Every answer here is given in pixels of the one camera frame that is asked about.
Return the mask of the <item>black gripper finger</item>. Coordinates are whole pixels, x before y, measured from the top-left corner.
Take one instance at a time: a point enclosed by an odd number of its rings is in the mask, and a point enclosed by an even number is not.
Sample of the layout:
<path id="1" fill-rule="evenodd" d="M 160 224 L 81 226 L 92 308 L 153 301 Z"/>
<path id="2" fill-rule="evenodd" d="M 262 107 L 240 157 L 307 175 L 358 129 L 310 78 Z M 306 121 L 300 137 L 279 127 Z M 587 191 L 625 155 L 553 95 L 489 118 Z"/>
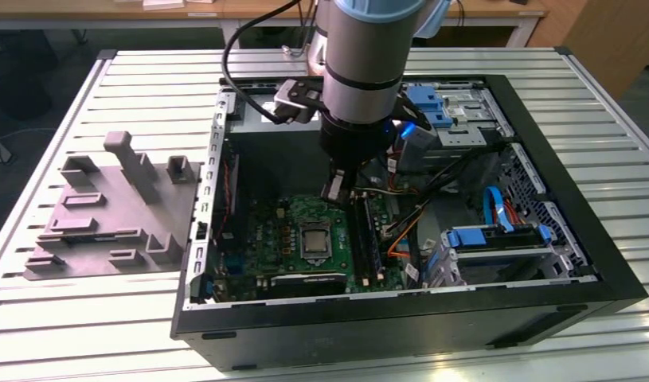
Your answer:
<path id="1" fill-rule="evenodd" d="M 358 178 L 358 169 L 350 168 L 343 171 L 342 183 L 340 183 L 340 203 L 347 204 L 350 200 L 351 192 L 355 188 Z"/>
<path id="2" fill-rule="evenodd" d="M 330 174 L 330 179 L 324 183 L 320 192 L 320 198 L 326 202 L 344 202 L 346 201 L 346 172 L 340 169 L 334 169 Z"/>

